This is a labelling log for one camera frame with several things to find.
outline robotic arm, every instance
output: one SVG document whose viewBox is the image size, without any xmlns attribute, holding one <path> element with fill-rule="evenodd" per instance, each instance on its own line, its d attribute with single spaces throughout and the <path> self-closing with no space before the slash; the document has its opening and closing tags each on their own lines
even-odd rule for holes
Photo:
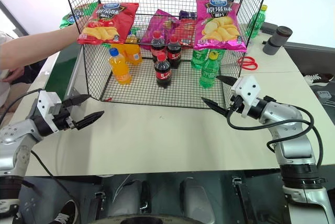
<svg viewBox="0 0 335 224">
<path fill-rule="evenodd" d="M 217 78 L 232 86 L 233 105 L 226 110 L 212 100 L 203 98 L 203 101 L 211 109 L 225 116 L 229 126 L 235 129 L 268 128 L 272 135 L 273 140 L 268 142 L 267 146 L 274 151 L 280 165 L 284 182 L 283 191 L 289 210 L 290 221 L 288 223 L 334 224 L 335 218 L 327 191 L 322 186 L 324 179 L 319 178 L 318 175 L 318 167 L 322 161 L 322 142 L 319 139 L 321 146 L 317 166 L 311 144 L 303 133 L 306 132 L 302 128 L 304 122 L 309 125 L 309 129 L 313 128 L 319 138 L 310 113 L 299 107 L 277 103 L 268 96 L 264 99 L 258 98 L 260 86 L 253 76 L 238 79 L 229 76 L 218 76 Z M 300 110 L 309 114 L 311 122 L 303 120 Z M 257 119 L 263 126 L 247 128 L 234 126 L 230 122 L 230 116 L 234 111 L 241 113 L 242 117 L 249 116 Z"/>
<path fill-rule="evenodd" d="M 102 116 L 99 111 L 75 122 L 68 107 L 87 100 L 89 95 L 78 95 L 61 101 L 55 92 L 40 91 L 37 116 L 8 125 L 0 130 L 0 219 L 12 223 L 19 208 L 19 192 L 29 164 L 30 151 L 44 137 L 69 128 L 78 130 Z"/>
</svg>

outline wire mesh basket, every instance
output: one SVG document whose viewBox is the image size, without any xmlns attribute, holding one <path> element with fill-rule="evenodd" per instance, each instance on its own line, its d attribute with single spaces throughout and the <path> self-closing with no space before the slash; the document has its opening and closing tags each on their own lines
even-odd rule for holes
<svg viewBox="0 0 335 224">
<path fill-rule="evenodd" d="M 179 19 L 179 12 L 185 10 L 196 12 L 196 0 L 68 0 L 72 14 L 80 5 L 99 3 L 139 3 L 135 15 L 134 27 L 148 27 L 150 19 L 157 9 L 170 14 L 170 19 Z M 240 3 L 237 19 L 240 26 L 241 37 L 245 43 L 249 38 L 245 35 L 252 16 L 259 12 L 263 0 L 227 0 Z M 230 104 L 230 87 L 226 84 L 215 82 L 214 87 L 204 89 L 199 85 L 201 71 L 191 68 L 193 41 L 182 50 L 182 62 L 177 70 L 173 70 L 172 83 L 167 89 L 158 87 L 155 79 L 152 55 L 149 50 L 141 49 L 143 62 L 140 65 L 129 65 L 132 81 L 130 85 L 117 83 L 111 72 L 108 59 L 108 50 L 103 46 L 84 45 L 84 60 L 88 92 L 93 98 L 105 102 L 119 102 L 131 104 L 175 106 L 190 108 L 207 108 L 201 97 L 216 101 L 220 106 L 227 108 Z M 221 61 L 219 74 L 239 77 L 241 67 L 237 59 L 244 53 L 227 50 Z"/>
</svg>

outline red bottle cap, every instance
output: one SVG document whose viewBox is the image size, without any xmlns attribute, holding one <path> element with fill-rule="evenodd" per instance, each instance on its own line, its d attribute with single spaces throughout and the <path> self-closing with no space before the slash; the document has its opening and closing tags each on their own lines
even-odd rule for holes
<svg viewBox="0 0 335 224">
<path fill-rule="evenodd" d="M 166 60 L 166 55 L 165 55 L 165 53 L 164 53 L 164 52 L 160 52 L 160 53 L 157 55 L 157 59 L 158 59 L 158 61 L 161 61 L 161 62 L 165 61 L 165 60 Z"/>
<path fill-rule="evenodd" d="M 173 34 L 170 38 L 170 42 L 178 42 L 178 36 Z"/>
<path fill-rule="evenodd" d="M 159 30 L 155 30 L 155 31 L 153 32 L 153 37 L 154 37 L 154 38 L 160 38 L 161 35 L 162 35 L 162 33 L 161 33 Z"/>
</svg>

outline shoe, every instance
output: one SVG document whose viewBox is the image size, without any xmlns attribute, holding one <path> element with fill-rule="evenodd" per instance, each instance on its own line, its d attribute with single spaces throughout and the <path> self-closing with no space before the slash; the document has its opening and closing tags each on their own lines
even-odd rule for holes
<svg viewBox="0 0 335 224">
<path fill-rule="evenodd" d="M 326 86 L 333 78 L 334 76 L 329 73 L 304 75 L 304 79 L 306 80 L 309 86 L 313 85 Z"/>
<path fill-rule="evenodd" d="M 52 224 L 74 224 L 78 218 L 78 209 L 73 200 L 65 203 Z"/>
</svg>

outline red scissors handle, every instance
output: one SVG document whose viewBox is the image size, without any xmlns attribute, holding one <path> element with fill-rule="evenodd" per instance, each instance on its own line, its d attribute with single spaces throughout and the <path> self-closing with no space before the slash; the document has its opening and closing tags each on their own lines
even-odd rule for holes
<svg viewBox="0 0 335 224">
<path fill-rule="evenodd" d="M 240 57 L 237 60 L 237 63 L 242 67 L 242 69 L 245 69 L 248 71 L 254 71 L 258 68 L 258 64 L 256 63 L 255 59 L 252 57 L 244 57 L 244 58 Z"/>
</svg>

